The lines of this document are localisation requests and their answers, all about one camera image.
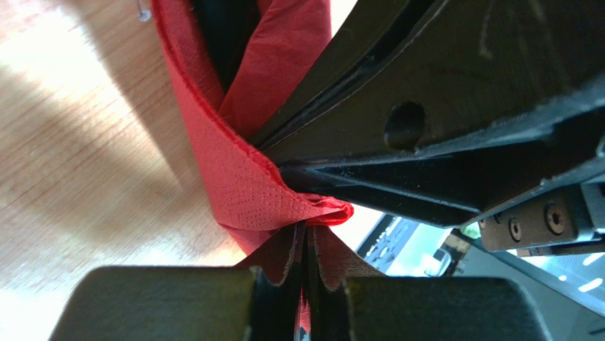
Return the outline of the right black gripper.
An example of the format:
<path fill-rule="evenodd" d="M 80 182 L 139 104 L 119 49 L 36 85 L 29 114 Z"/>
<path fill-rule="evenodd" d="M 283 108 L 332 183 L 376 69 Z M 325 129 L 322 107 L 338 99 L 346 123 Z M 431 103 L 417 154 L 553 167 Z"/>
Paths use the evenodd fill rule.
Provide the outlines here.
<path fill-rule="evenodd" d="M 492 252 L 603 252 L 604 86 L 412 154 L 339 156 L 280 172 L 292 189 L 437 226 L 482 219 L 481 243 Z"/>

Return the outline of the red paper napkin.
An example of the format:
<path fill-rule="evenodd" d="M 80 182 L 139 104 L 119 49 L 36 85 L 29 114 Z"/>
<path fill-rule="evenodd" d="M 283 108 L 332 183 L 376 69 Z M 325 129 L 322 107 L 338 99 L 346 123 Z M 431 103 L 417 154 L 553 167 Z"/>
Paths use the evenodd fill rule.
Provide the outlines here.
<path fill-rule="evenodd" d="M 273 233 L 308 221 L 346 222 L 353 206 L 297 193 L 248 143 L 285 103 L 332 37 L 328 1 L 260 1 L 260 22 L 223 90 L 186 1 L 152 1 L 175 98 L 214 218 L 250 254 Z"/>

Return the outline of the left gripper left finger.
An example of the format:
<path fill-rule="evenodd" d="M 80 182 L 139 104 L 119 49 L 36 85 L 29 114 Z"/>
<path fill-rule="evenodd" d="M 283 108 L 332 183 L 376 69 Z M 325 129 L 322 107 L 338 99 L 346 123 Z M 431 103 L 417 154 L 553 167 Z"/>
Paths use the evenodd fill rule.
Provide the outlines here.
<path fill-rule="evenodd" d="M 306 226 L 278 230 L 237 268 L 255 275 L 251 299 L 250 340 L 298 340 Z"/>

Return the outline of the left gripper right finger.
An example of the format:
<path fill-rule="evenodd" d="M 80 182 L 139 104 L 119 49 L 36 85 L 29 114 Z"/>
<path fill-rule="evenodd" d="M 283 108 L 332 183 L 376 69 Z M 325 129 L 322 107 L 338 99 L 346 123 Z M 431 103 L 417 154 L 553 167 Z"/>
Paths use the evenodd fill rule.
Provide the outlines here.
<path fill-rule="evenodd" d="M 383 278 L 328 227 L 307 229 L 306 330 L 311 340 L 353 340 L 347 281 Z"/>

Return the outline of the black knife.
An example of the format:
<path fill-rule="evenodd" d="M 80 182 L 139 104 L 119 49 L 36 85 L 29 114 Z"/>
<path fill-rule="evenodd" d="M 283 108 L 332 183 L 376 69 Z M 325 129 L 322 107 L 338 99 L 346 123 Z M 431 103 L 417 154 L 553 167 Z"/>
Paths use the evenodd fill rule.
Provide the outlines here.
<path fill-rule="evenodd" d="M 254 0 L 194 0 L 192 12 L 224 91 L 230 87 L 261 15 Z"/>

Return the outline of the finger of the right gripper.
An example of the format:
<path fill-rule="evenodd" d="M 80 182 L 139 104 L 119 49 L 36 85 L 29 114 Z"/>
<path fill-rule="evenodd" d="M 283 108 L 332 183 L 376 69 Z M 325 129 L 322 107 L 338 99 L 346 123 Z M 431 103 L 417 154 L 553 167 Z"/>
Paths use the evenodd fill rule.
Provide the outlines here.
<path fill-rule="evenodd" d="M 479 148 L 603 105 L 603 1 L 360 1 L 252 141 Z"/>

